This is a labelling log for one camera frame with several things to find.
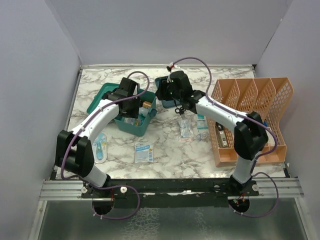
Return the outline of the teal medicine box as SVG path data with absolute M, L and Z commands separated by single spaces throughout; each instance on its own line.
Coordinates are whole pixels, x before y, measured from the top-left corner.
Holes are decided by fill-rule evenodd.
M 101 89 L 98 91 L 98 94 L 93 98 L 93 101 L 87 108 L 86 112 L 91 114 L 95 108 L 98 106 L 98 103 L 102 99 L 103 95 L 107 92 L 112 92 L 119 84 L 116 83 L 105 83 L 102 85 Z M 140 109 L 145 108 L 148 110 L 148 113 L 145 110 L 142 110 L 138 118 L 129 118 L 123 116 L 117 116 L 114 118 L 115 124 L 118 129 L 122 132 L 126 132 L 138 137 L 142 137 L 148 128 L 148 125 L 152 118 L 157 114 L 156 110 L 156 95 L 151 91 L 146 91 L 140 97 Z

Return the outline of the brown bottle orange cap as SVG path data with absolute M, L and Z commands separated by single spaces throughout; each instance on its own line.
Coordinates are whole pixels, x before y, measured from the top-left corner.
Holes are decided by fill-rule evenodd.
M 142 107 L 146 108 L 146 109 L 150 109 L 150 108 L 152 108 L 152 103 L 149 102 L 149 101 L 143 101 L 142 102 Z

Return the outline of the blue gauze dressing pack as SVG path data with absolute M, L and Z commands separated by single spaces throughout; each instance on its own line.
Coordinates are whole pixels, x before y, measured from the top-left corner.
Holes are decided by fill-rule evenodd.
M 153 163 L 154 162 L 154 145 L 151 143 L 139 143 L 134 147 L 135 163 Z

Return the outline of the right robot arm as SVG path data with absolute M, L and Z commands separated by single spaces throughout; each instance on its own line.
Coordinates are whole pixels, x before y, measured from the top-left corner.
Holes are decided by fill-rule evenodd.
M 237 111 L 214 100 L 207 92 L 193 89 L 182 70 L 161 77 L 155 95 L 161 101 L 178 101 L 184 110 L 212 119 L 231 131 L 238 158 L 229 189 L 236 196 L 246 192 L 254 161 L 269 140 L 261 116 L 254 111 L 250 114 Z

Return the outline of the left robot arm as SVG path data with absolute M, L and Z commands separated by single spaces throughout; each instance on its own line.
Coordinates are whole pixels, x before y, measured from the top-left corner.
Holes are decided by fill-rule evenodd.
M 103 94 L 95 109 L 71 131 L 62 130 L 57 136 L 55 165 L 93 185 L 97 196 L 106 197 L 111 190 L 110 176 L 95 166 L 93 141 L 105 126 L 117 116 L 137 117 L 139 114 L 139 84 L 127 77 L 118 87 Z

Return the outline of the white plastic bottle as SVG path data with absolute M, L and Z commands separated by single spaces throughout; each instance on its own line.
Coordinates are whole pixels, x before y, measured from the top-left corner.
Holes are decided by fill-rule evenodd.
M 147 108 L 145 108 L 145 107 L 139 108 L 138 114 L 140 116 L 146 117 L 148 115 L 148 113 L 149 113 L 149 110 Z

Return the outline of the blue cotton swab bag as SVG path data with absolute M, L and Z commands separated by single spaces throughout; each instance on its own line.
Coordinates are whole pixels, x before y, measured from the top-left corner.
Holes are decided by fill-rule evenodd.
M 123 117 L 122 121 L 132 126 L 139 127 L 143 124 L 144 118 L 143 117 L 142 118 Z

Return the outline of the black handled scissors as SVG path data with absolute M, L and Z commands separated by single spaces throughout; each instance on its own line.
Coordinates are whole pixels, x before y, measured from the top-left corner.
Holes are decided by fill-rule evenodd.
M 185 116 L 186 110 L 183 107 L 176 107 L 174 111 L 176 114 L 179 114 L 183 120 L 186 119 L 186 116 Z

